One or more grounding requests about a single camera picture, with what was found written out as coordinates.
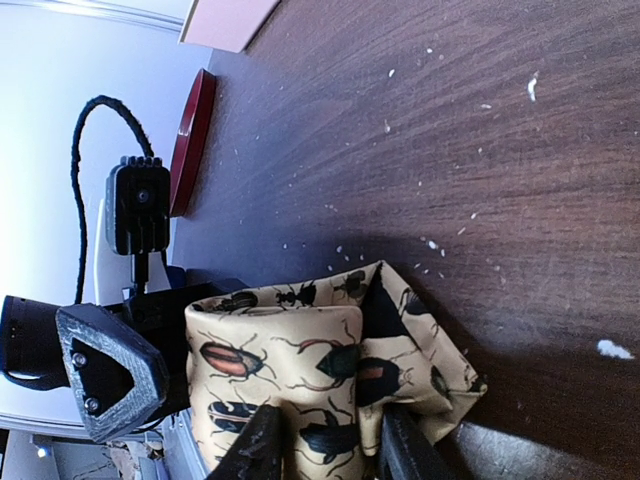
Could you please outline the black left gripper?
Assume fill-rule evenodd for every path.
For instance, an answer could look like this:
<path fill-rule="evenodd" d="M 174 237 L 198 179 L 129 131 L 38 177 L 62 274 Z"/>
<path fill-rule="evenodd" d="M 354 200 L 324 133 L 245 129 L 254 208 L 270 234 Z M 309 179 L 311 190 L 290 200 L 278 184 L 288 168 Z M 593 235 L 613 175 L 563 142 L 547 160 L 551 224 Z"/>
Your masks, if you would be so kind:
<path fill-rule="evenodd" d="M 109 306 L 8 296 L 1 372 L 30 390 L 69 389 L 90 438 L 117 439 L 188 407 L 185 309 L 219 291 L 204 283 Z"/>

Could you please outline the leopard print tie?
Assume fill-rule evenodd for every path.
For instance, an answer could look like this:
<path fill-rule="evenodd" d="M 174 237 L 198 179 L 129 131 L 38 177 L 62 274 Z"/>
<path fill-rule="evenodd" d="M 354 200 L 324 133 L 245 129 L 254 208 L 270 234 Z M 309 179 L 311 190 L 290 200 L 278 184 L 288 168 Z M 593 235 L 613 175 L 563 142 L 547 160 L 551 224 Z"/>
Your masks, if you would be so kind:
<path fill-rule="evenodd" d="M 185 310 L 194 439 L 216 468 L 259 407 L 284 416 L 286 479 L 363 479 L 383 410 L 436 443 L 486 382 L 386 262 L 197 300 Z"/>

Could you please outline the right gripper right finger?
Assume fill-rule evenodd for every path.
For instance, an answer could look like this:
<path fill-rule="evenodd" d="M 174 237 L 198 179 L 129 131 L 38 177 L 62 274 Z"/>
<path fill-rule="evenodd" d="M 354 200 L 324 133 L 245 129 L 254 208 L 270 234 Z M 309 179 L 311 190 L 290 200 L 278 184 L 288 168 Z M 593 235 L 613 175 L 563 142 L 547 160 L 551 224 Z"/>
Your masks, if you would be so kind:
<path fill-rule="evenodd" d="M 415 416 L 403 404 L 384 406 L 378 479 L 473 479 L 460 455 L 442 456 L 420 430 Z"/>

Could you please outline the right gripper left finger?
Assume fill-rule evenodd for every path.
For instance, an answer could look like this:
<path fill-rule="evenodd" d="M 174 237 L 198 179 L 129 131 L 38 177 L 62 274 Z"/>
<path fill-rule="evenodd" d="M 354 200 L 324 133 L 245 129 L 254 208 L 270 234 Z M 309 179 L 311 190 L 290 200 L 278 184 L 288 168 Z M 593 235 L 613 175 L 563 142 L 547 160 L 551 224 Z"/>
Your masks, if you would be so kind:
<path fill-rule="evenodd" d="M 262 405 L 206 480 L 281 478 L 281 409 Z"/>

